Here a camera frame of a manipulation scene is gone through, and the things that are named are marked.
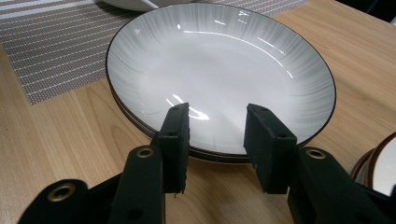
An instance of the brass insert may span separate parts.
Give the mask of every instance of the brass insert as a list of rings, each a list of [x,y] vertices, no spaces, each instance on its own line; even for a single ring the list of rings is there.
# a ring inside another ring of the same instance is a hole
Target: brass insert
[[[143,147],[137,151],[137,156],[140,158],[147,158],[152,156],[152,154],[154,154],[154,151],[150,147]]]
[[[323,160],[326,158],[326,154],[316,149],[308,149],[306,151],[306,154],[317,160]]]
[[[70,197],[76,190],[74,184],[66,183],[53,189],[48,196],[48,200],[53,203],[63,201],[64,199]]]

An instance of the wood grain surface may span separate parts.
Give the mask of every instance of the wood grain surface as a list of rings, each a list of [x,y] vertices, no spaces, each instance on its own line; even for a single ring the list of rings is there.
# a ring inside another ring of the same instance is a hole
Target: wood grain surface
[[[302,35],[332,70],[337,103],[309,146],[347,172],[396,131],[396,27],[331,0],[275,19]],[[117,107],[106,79],[29,105],[0,48],[0,223],[16,223],[47,185],[64,178],[90,187],[121,172],[149,139]],[[251,165],[190,158],[185,194],[166,196],[167,223],[291,223],[286,195],[263,194]]]

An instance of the gray placemat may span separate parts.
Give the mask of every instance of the gray placemat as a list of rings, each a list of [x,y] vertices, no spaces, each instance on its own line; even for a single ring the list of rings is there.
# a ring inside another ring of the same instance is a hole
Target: gray placemat
[[[273,16],[307,0],[198,0]],[[106,50],[141,13],[94,0],[0,1],[0,42],[31,105],[106,76]]]

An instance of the stack of plates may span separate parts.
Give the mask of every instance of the stack of plates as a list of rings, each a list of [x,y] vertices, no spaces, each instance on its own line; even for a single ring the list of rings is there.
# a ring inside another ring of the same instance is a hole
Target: stack of plates
[[[190,104],[191,156],[248,162],[249,103],[271,109],[306,144],[328,123],[335,86],[327,64],[285,25],[239,7],[161,7],[127,23],[106,56],[124,114],[153,136],[167,110]]]
[[[364,186],[390,196],[396,185],[396,133],[364,154],[351,175]]]

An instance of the wooden tabletop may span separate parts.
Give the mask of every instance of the wooden tabletop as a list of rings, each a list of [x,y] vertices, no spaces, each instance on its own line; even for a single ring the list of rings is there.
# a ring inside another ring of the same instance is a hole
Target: wooden tabletop
[[[337,103],[309,146],[349,172],[396,131],[396,27],[330,0],[275,16],[322,55]],[[65,178],[93,187],[122,171],[149,139],[124,117],[102,79],[29,105],[0,48],[0,223],[16,223],[39,191]],[[168,223],[291,223],[286,195],[263,194],[251,165],[190,158],[185,194],[166,196]]]

